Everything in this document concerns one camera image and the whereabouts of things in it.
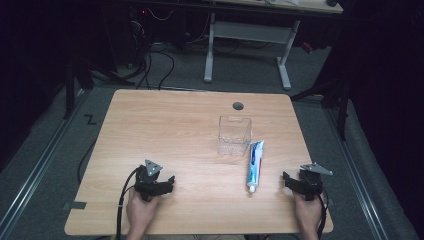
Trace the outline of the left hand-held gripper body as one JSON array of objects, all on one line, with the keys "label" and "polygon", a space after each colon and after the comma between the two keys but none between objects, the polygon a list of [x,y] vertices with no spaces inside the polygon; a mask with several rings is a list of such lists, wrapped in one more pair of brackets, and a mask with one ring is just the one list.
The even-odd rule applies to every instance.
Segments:
[{"label": "left hand-held gripper body", "polygon": [[134,184],[135,190],[140,194],[143,201],[150,202],[153,197],[171,193],[173,188],[167,188],[165,182],[158,182],[158,178],[163,167],[149,159],[145,160],[146,167],[145,182],[139,185]]}]

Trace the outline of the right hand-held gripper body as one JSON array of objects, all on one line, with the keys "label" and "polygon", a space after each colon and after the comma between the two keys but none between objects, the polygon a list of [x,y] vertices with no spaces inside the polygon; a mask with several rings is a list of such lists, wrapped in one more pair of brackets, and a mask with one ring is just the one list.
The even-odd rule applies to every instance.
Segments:
[{"label": "right hand-held gripper body", "polygon": [[315,184],[318,176],[332,176],[333,172],[319,165],[317,162],[300,166],[298,179],[294,179],[292,191],[301,194],[306,201],[312,201],[316,196]]}]

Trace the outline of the person's left hand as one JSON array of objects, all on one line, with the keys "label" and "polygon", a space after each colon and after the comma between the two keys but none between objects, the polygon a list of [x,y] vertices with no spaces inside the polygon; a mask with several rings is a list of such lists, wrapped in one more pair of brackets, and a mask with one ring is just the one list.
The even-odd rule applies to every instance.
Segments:
[{"label": "person's left hand", "polygon": [[153,197],[150,202],[143,201],[140,194],[134,189],[129,190],[126,213],[129,221],[130,235],[145,235],[150,223],[154,219],[160,198]]}]

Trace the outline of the person's right hand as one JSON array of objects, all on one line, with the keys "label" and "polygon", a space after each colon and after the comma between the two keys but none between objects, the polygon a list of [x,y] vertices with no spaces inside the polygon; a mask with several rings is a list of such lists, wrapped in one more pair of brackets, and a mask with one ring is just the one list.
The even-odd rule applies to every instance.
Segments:
[{"label": "person's right hand", "polygon": [[322,204],[318,197],[312,201],[306,201],[304,196],[296,192],[293,193],[295,201],[295,214],[301,233],[318,234],[319,224],[322,219]]}]

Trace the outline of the white and blue toothpaste tube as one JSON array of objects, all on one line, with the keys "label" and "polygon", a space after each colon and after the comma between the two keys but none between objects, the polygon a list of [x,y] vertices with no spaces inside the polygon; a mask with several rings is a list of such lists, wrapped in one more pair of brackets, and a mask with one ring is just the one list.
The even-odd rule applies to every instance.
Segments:
[{"label": "white and blue toothpaste tube", "polygon": [[259,185],[263,149],[263,140],[254,142],[250,145],[250,161],[247,175],[247,186],[250,193],[254,193]]}]

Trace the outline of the clear plastic container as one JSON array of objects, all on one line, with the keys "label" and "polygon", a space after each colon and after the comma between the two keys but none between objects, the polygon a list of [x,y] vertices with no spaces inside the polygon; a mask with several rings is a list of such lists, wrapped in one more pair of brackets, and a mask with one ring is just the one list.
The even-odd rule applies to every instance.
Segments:
[{"label": "clear plastic container", "polygon": [[218,131],[218,153],[243,156],[250,145],[252,121],[247,117],[220,116]]}]

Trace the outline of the grey tape strip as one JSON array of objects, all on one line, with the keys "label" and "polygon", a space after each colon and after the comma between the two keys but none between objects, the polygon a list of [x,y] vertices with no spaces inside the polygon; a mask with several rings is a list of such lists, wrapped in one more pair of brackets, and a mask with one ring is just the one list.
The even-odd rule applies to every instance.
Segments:
[{"label": "grey tape strip", "polygon": [[74,202],[69,202],[69,203],[64,203],[62,209],[63,210],[71,210],[71,209],[85,209],[86,207],[86,202],[78,202],[78,201],[74,201]]}]

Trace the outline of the black metal stand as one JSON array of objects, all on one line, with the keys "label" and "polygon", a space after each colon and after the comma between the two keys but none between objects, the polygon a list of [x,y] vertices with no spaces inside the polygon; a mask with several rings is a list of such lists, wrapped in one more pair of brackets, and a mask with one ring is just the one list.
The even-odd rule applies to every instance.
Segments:
[{"label": "black metal stand", "polygon": [[336,119],[336,131],[339,137],[345,141],[345,124],[348,117],[348,99],[349,99],[350,81],[348,78],[340,77],[325,83],[315,84],[313,87],[295,94],[290,97],[292,101],[299,101],[308,96],[323,96],[321,106],[324,109],[338,108],[338,117]]},{"label": "black metal stand", "polygon": [[125,80],[123,77],[119,77],[117,74],[112,73],[92,61],[79,56],[70,56],[68,64],[66,65],[66,105],[64,119],[69,119],[75,109],[75,82],[78,82],[83,90],[92,90],[94,88],[94,81],[91,76],[92,70],[99,72],[103,76],[119,84],[131,85],[131,82]]}]

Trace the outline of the white-framed wooden desk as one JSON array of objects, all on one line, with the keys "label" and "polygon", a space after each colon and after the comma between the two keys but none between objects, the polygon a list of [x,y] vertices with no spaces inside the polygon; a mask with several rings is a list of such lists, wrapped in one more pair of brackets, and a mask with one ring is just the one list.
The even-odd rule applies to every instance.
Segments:
[{"label": "white-framed wooden desk", "polygon": [[[293,10],[296,13],[342,14],[343,8],[338,0],[212,0],[212,5],[234,3],[237,6],[265,7],[270,10]],[[247,40],[262,43],[282,44],[282,55],[276,58],[282,86],[291,89],[286,61],[295,40],[300,21],[293,20],[290,26],[268,26],[259,23],[242,23],[236,20],[216,20],[210,14],[208,51],[205,62],[204,81],[213,79],[214,40],[217,38]]]}]

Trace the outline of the metal floor rail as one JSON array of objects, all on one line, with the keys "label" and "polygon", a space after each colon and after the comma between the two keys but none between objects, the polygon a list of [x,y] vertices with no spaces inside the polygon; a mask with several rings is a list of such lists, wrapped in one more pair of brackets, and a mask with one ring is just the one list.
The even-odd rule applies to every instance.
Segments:
[{"label": "metal floor rail", "polygon": [[51,165],[76,112],[89,96],[79,90],[75,106],[65,118],[66,96],[60,93],[5,170],[0,173],[0,240],[6,240]]},{"label": "metal floor rail", "polygon": [[348,147],[348,144],[343,140],[337,129],[337,120],[331,110],[324,110],[324,115],[332,129],[333,134],[338,142],[342,152],[342,159],[347,168],[347,175],[350,178],[351,184],[361,206],[365,219],[370,227],[374,240],[389,240],[387,232],[381,222],[380,216],[375,207],[374,201],[368,193],[366,186],[360,176],[360,173],[355,165],[353,156]]}]

